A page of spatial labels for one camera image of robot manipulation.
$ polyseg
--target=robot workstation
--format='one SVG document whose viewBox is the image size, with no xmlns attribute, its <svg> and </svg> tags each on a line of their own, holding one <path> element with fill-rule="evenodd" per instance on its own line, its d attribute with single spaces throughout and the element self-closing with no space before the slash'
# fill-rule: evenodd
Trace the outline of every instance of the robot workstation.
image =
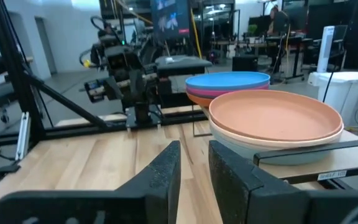
<svg viewBox="0 0 358 224">
<path fill-rule="evenodd" d="M 109 76 L 81 91 L 92 103 L 119 100 L 123 111 L 95 116 L 32 75 L 0 0 L 0 52 L 22 110 L 20 131 L 0 134 L 0 146 L 17 147 L 0 168 L 0 224 L 358 223 L 358 190 L 340 180 L 358 175 L 358 136 L 328 103 L 338 72 L 326 72 L 324 54 L 309 80 L 325 83 L 324 99 L 269 90 L 264 73 L 208 72 L 188 1 L 151 7 L 157 24 L 145 38 L 161 49 L 181 39 L 190 50 L 145 65 L 144 46 L 111 27 L 93 46 L 98 63 L 83 59 L 92 49 L 80 55 Z M 98 16 L 91 23 L 100 33 L 109 26 Z M 321 52 L 334 30 L 324 29 Z M 191 75 L 186 92 L 165 94 L 162 83 L 178 75 Z M 34 90 L 82 118 L 44 127 Z"/>
</svg>

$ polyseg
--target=label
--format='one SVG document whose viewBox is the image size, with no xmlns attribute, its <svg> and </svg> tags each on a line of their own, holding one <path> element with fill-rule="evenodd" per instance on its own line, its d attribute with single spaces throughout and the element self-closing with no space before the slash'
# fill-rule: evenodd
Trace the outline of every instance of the label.
<svg viewBox="0 0 358 224">
<path fill-rule="evenodd" d="M 346 170 L 341 170 L 341 171 L 319 174 L 317 180 L 329 180 L 329 179 L 345 177 L 346 172 L 347 172 Z"/>
</svg>

